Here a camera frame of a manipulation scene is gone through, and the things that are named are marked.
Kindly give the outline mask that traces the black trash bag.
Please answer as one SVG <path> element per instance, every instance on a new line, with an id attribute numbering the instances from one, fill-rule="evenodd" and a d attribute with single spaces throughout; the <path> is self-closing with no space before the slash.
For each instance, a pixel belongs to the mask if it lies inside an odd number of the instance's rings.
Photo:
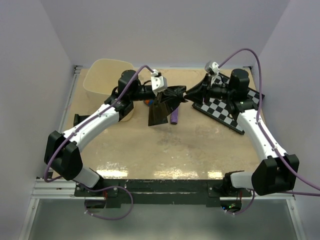
<path id="1" fill-rule="evenodd" d="M 188 102 L 184 98 L 186 90 L 185 85 L 177 85 L 169 86 L 163 92 L 158 93 L 149 106 L 148 126 L 167 124 L 168 116 L 179 107 L 180 103 Z"/>

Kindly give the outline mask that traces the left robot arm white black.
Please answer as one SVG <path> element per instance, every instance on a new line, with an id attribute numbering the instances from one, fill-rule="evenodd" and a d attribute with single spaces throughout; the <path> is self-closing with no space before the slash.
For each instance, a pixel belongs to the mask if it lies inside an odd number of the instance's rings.
<path id="1" fill-rule="evenodd" d="M 138 75 L 147 68 L 144 65 L 138 70 L 125 70 L 110 96 L 93 114 L 62 133 L 53 131 L 48 136 L 44 156 L 45 182 L 55 181 L 54 178 L 48 178 L 52 169 L 59 178 L 85 186 L 92 196 L 99 196 L 103 192 L 103 178 L 84 165 L 81 153 L 95 137 L 129 115 L 135 101 L 159 100 L 167 92 L 167 80 L 156 69 L 149 70 L 149 85 L 141 83 Z"/>

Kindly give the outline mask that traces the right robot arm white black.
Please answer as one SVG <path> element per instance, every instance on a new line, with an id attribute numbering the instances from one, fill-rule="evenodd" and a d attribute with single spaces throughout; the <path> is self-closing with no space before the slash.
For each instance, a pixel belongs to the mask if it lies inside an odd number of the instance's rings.
<path id="1" fill-rule="evenodd" d="M 232 70 L 228 84 L 216 84 L 212 78 L 207 73 L 201 82 L 186 92 L 184 98 L 197 104 L 208 103 L 210 99 L 225 101 L 228 112 L 248 134 L 260 159 L 253 173 L 227 173 L 223 192 L 233 197 L 241 189 L 254 190 L 260 196 L 291 191 L 296 183 L 299 159 L 288 154 L 266 128 L 258 105 L 248 96 L 248 72 L 240 68 Z"/>

